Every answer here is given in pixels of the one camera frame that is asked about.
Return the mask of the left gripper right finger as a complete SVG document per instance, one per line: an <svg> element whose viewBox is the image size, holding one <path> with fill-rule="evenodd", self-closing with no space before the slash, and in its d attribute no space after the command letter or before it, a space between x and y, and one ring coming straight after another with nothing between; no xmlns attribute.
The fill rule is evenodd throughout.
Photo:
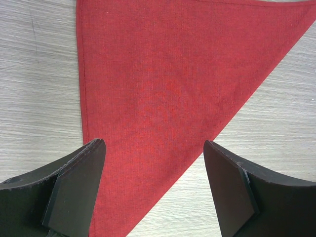
<svg viewBox="0 0 316 237"><path fill-rule="evenodd" d="M316 184L206 141L203 155L223 237L314 237Z"/></svg>

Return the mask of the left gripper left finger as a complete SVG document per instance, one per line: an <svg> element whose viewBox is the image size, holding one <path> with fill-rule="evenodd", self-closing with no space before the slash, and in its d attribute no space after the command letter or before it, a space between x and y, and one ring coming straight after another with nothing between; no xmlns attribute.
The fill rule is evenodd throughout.
<svg viewBox="0 0 316 237"><path fill-rule="evenodd" d="M86 237L106 145L94 139L71 154L0 184L2 237Z"/></svg>

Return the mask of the red cloth napkin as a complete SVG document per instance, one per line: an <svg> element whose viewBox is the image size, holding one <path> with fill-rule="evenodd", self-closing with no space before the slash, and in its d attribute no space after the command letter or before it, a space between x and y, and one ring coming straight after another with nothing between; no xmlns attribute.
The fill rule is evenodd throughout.
<svg viewBox="0 0 316 237"><path fill-rule="evenodd" d="M89 235L128 235L315 19L313 0L77 1L83 141L107 148Z"/></svg>

